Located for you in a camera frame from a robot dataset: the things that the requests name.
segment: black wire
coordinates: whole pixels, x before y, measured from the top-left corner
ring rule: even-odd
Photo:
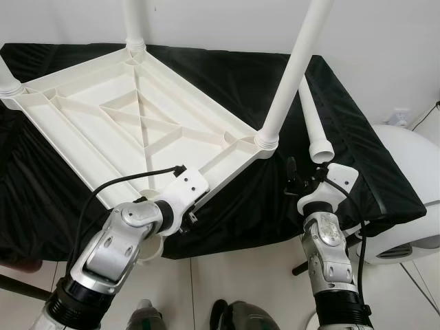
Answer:
[[[428,290],[429,296],[430,296],[431,299],[432,299],[431,301],[434,303],[434,305],[435,305],[435,307],[437,308],[437,311],[438,311],[438,310],[439,310],[439,306],[437,306],[437,303],[435,302],[435,299],[434,299],[434,297],[432,296],[431,291],[429,291],[429,287],[427,286],[427,284],[426,284],[426,282],[425,282],[425,280],[424,280],[424,277],[420,274],[419,268],[417,268],[417,265],[415,264],[414,261],[412,261],[412,264],[414,265],[415,270],[417,270],[417,273],[419,273],[419,276],[420,276],[420,278],[421,278],[421,281],[424,283],[425,288]]]
[[[435,310],[435,312],[437,314],[439,314],[440,316],[440,311],[437,309],[437,307],[434,305],[434,303],[431,301],[431,299],[429,299],[429,297],[425,294],[425,292],[421,289],[421,287],[417,284],[417,282],[415,281],[415,279],[411,276],[410,272],[405,268],[405,266],[400,263],[401,267],[404,269],[405,273],[410,277],[411,281],[415,284],[415,286],[417,287],[417,289],[419,289],[419,291],[421,292],[421,294],[423,294],[426,298],[426,300],[431,304],[432,308]]]
[[[435,104],[435,106],[433,106],[432,109],[429,110],[429,112],[425,115],[425,117],[423,117],[423,119],[420,120],[419,123],[418,123],[417,125],[415,125],[414,128],[413,128],[411,131],[414,131],[414,130],[417,128],[417,126],[419,126],[422,122],[424,122],[425,119],[431,114],[431,112],[432,112],[435,108],[438,107],[438,105],[439,105],[439,103],[437,102],[437,103]]]
[[[158,175],[158,174],[163,174],[163,173],[169,173],[169,172],[174,172],[174,171],[180,171],[182,168],[181,166],[175,166],[175,167],[170,167],[170,168],[165,168],[164,170],[152,170],[151,172],[144,172],[144,173],[138,173],[138,174],[134,174],[134,175],[128,175],[126,177],[119,177],[117,179],[113,179],[111,181],[106,182],[105,184],[100,185],[99,187],[97,187],[97,189],[95,189],[89,196],[89,198],[87,198],[86,202],[84,203],[84,206],[82,207],[81,210],[81,214],[78,220],[78,226],[76,228],[76,237],[75,237],[75,244],[74,244],[74,249],[71,253],[71,256],[69,256],[69,260],[67,262],[67,267],[66,267],[66,275],[68,273],[70,273],[70,270],[73,266],[73,264],[76,262],[76,259],[78,258],[79,255],[79,249],[81,246],[81,241],[82,241],[82,237],[84,237],[84,232],[81,230],[81,227],[83,225],[83,219],[86,213],[87,208],[89,207],[89,204],[91,203],[91,201],[94,200],[95,196],[103,189],[105,189],[108,186],[111,186],[112,184],[118,184],[120,182],[124,182],[124,181],[128,181],[128,180],[133,180],[133,179],[139,179],[140,177],[149,177],[151,175]],[[100,218],[95,219],[94,221],[92,221],[86,228],[85,232],[89,231],[91,227],[94,226],[95,223],[98,222]]]
[[[105,219],[107,219],[109,217],[111,211],[113,211],[113,208],[107,210],[102,216],[94,219],[91,223],[89,223],[89,225],[82,231],[81,237],[84,237],[89,232],[90,229],[92,229],[97,223],[100,223],[102,218],[105,217]]]
[[[357,215],[360,220],[360,235],[362,237],[362,242],[360,246],[360,255],[359,255],[359,265],[357,267],[357,290],[359,291],[359,297],[361,300],[361,303],[364,304],[364,291],[362,289],[362,273],[364,271],[364,259],[365,259],[365,250],[366,250],[366,236],[365,236],[365,220],[362,216],[362,213],[359,209],[359,206],[356,204],[356,202],[351,198],[351,196],[348,194],[345,189],[343,189],[341,186],[335,184],[333,181],[324,178],[324,181],[327,182],[330,186],[338,189],[344,196],[351,202],[353,207],[355,208]]]

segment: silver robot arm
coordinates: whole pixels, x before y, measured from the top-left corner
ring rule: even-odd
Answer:
[[[347,193],[358,178],[354,168],[334,163],[319,171]],[[297,204],[299,213],[305,216],[302,246],[309,264],[319,330],[373,330],[371,312],[360,298],[347,243],[334,214],[345,198],[337,188],[322,181]]]
[[[60,279],[31,330],[99,329],[138,259],[143,240],[178,231],[184,214],[208,190],[208,182],[190,168],[154,201],[116,206],[69,276]]]

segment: black cloth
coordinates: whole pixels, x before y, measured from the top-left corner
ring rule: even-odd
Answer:
[[[0,51],[22,82],[124,47],[113,44],[7,44]],[[147,46],[157,59],[228,111],[259,129],[287,64],[288,55],[206,51]],[[306,73],[334,162],[359,170],[352,190],[370,234],[411,221],[426,209],[362,112],[321,56]],[[275,243],[302,232],[295,200],[283,194],[285,160],[294,156],[298,172],[313,175],[309,140],[297,96],[280,132],[274,156],[257,160],[204,205],[185,235],[165,242],[172,259]],[[0,260],[64,260],[72,247],[81,206],[89,190],[32,123],[20,112],[0,110]],[[86,222],[105,209],[93,202]],[[348,201],[338,210],[343,228],[359,223]]]

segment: wall socket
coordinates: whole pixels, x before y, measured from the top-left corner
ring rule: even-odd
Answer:
[[[384,121],[387,125],[407,127],[411,110],[409,108],[394,108],[394,111]]]

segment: white floor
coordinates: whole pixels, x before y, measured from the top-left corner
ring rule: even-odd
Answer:
[[[314,300],[308,275],[291,275],[292,267],[303,261],[297,238],[191,260],[157,259],[149,266],[134,269],[104,317],[102,328],[125,329],[138,301],[148,298],[163,313],[170,330],[208,330],[212,303],[225,298],[230,303],[244,300],[266,309],[281,329],[303,330],[314,312]],[[439,255],[405,263],[405,266],[439,304]],[[4,267],[0,267],[0,274],[53,289],[64,269],[65,263],[45,262],[35,274]],[[364,295],[373,310],[376,329],[440,329],[440,317],[399,264],[367,265]],[[43,302],[39,300],[0,290],[0,329],[28,329],[42,307]]]

